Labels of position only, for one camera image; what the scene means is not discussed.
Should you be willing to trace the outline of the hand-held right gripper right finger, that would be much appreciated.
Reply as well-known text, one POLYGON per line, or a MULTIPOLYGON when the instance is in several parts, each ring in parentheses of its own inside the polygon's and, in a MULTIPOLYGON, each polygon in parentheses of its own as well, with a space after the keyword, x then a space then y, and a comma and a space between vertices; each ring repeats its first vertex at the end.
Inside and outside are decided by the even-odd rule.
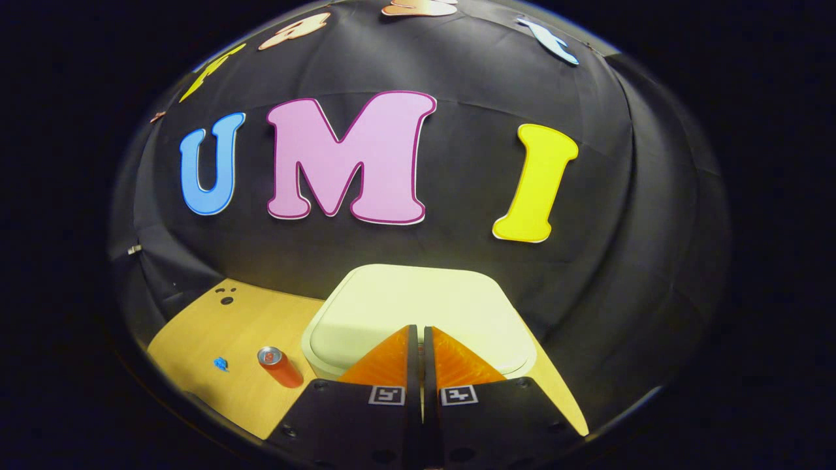
POLYGON ((427 469, 540 469, 585 440, 535 378, 501 379, 451 334, 424 333, 427 469))

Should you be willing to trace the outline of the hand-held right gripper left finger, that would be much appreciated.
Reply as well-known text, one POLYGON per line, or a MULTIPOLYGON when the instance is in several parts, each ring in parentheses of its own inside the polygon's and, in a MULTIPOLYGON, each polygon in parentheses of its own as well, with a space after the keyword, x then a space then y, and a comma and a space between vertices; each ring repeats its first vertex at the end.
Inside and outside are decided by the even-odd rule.
POLYGON ((415 469, 420 451, 422 392, 418 333, 395 333, 396 386, 312 380, 266 443, 304 469, 415 469))

